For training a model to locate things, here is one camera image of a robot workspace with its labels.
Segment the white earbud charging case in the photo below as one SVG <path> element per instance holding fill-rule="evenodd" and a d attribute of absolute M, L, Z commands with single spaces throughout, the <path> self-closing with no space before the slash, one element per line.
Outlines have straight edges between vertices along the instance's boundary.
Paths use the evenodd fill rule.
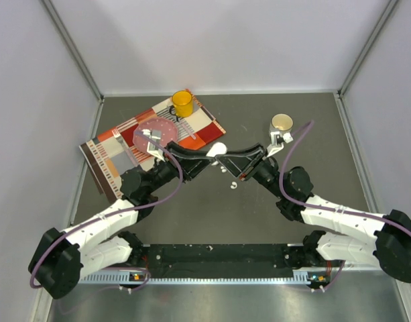
<path fill-rule="evenodd" d="M 226 154 L 227 147 L 222 142 L 216 142 L 212 145 L 210 150 L 207 152 L 206 156 L 214 158 L 217 155 Z"/>

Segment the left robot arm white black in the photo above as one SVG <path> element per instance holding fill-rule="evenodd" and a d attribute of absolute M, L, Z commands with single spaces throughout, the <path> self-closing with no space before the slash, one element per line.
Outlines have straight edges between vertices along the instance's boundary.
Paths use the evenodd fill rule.
<path fill-rule="evenodd" d="M 43 234 L 28 266 L 32 288 L 43 288 L 53 299 L 61 299 L 83 278 L 115 264 L 134 271 L 136 280 L 148 282 L 151 274 L 143 245 L 126 227 L 145 219 L 155 206 L 175 195 L 159 199 L 154 191 L 174 179 L 178 184 L 192 180 L 227 152 L 221 142 L 207 152 L 185 149 L 175 142 L 156 148 L 149 169 L 137 166 L 121 175 L 122 196 L 112 205 L 75 226 L 62 231 L 51 228 Z"/>

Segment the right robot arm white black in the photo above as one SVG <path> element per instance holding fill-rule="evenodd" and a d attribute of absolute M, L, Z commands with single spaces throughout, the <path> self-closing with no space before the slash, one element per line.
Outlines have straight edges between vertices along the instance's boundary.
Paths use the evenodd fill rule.
<path fill-rule="evenodd" d="M 286 170 L 285 165 L 267 157 L 259 144 L 215 159 L 239 180 L 253 178 L 276 196 L 276 206 L 288 220 L 328 229 L 310 235 L 312 243 L 303 249 L 309 264 L 364 262 L 411 283 L 411 219 L 404 212 L 369 213 L 327 201 L 313 193 L 303 167 Z"/>

